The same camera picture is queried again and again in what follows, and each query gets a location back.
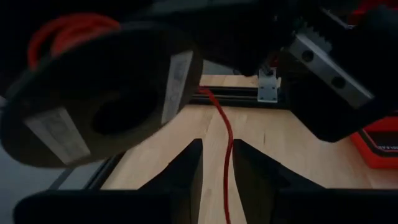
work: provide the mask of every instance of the screw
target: screw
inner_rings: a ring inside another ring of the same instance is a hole
[[[311,50],[306,50],[301,55],[304,62],[311,62],[313,60],[313,52]]]

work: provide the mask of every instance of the red toolbox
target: red toolbox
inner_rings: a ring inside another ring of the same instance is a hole
[[[351,135],[369,167],[398,168],[398,115],[391,115]]]

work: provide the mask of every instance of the red cable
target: red cable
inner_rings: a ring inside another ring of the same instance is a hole
[[[210,101],[216,106],[218,112],[220,113],[221,117],[224,120],[226,129],[228,131],[228,145],[226,147],[226,154],[224,160],[224,176],[223,176],[223,193],[224,193],[224,213],[225,213],[225,221],[226,224],[231,224],[231,218],[229,216],[229,204],[228,204],[228,169],[229,169],[229,158],[231,157],[232,147],[233,147],[233,134],[232,134],[232,127],[229,123],[228,118],[226,117],[220,103],[215,98],[213,93],[205,88],[199,87],[199,93],[207,94],[209,96]]]
[[[52,35],[54,39],[50,51],[52,56],[56,56],[70,47],[116,29],[120,29],[118,21],[95,13],[75,13],[54,19],[44,24],[30,39],[28,66],[36,68],[40,48]]]
[[[30,69],[36,68],[39,61],[41,46],[47,38],[53,34],[55,34],[55,37],[51,46],[51,55],[56,56],[70,47],[76,46],[77,44],[115,29],[120,29],[120,24],[117,21],[95,13],[76,13],[54,19],[44,24],[36,33],[33,34],[27,51],[29,67]],[[231,224],[228,205],[228,169],[229,158],[231,157],[233,147],[232,127],[213,93],[202,87],[199,87],[198,91],[199,93],[208,95],[210,101],[216,106],[224,120],[228,131],[228,145],[224,160],[223,194],[226,224]]]

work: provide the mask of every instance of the white label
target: white label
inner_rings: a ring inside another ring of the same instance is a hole
[[[164,100],[162,124],[170,121],[178,113],[185,80],[191,65],[193,52],[182,52],[170,59],[169,79],[167,80],[166,97]]]
[[[25,124],[64,164],[90,155],[65,108],[28,118]]]

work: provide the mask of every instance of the wooden surface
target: wooden surface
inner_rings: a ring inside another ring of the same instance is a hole
[[[203,76],[202,85],[256,86],[256,78]],[[289,111],[224,107],[234,138],[240,138],[294,172],[335,188],[398,188],[398,170],[372,170],[349,139],[318,140]],[[225,223],[222,175],[227,133],[213,106],[187,106],[166,127],[122,158],[103,189],[137,189],[153,178],[194,138],[203,139],[203,188],[199,223]],[[245,223],[229,167],[232,223]]]

